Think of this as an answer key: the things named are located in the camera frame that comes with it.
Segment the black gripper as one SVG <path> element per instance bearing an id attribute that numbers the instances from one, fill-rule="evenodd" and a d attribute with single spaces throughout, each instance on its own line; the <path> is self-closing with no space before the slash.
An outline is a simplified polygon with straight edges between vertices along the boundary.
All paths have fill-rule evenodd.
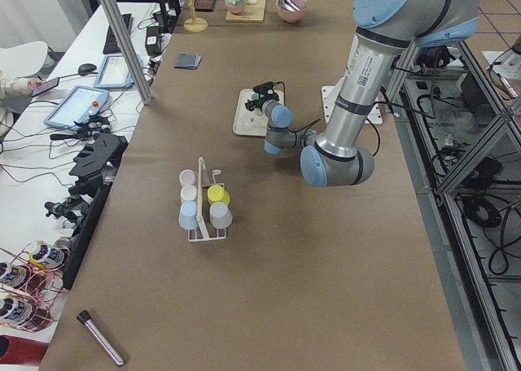
<path id="1" fill-rule="evenodd" d="M 249 111 L 253 111 L 256 109 L 260 110 L 262 108 L 263 104 L 269 100 L 274 100 L 274 101 L 278 102 L 279 96 L 277 94 L 267 94 L 267 95 L 254 94 L 254 95 L 252 95 L 252 100 L 247 100 L 245 102 L 245 107 Z"/>

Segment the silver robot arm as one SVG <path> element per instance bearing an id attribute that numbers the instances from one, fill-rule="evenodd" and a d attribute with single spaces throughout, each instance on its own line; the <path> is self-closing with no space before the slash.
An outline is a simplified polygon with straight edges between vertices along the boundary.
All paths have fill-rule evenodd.
<path id="1" fill-rule="evenodd" d="M 268 119 L 265 151 L 277 155 L 301 147 L 300 169 L 315 187 L 350 186 L 374 171 L 374 156 L 356 145 L 394 58 L 414 41 L 442 46 L 470 37 L 477 28 L 479 0 L 355 0 L 357 25 L 344 81 L 322 133 L 292 131 L 291 111 L 268 94 L 270 83 L 255 87 L 249 111 Z"/>

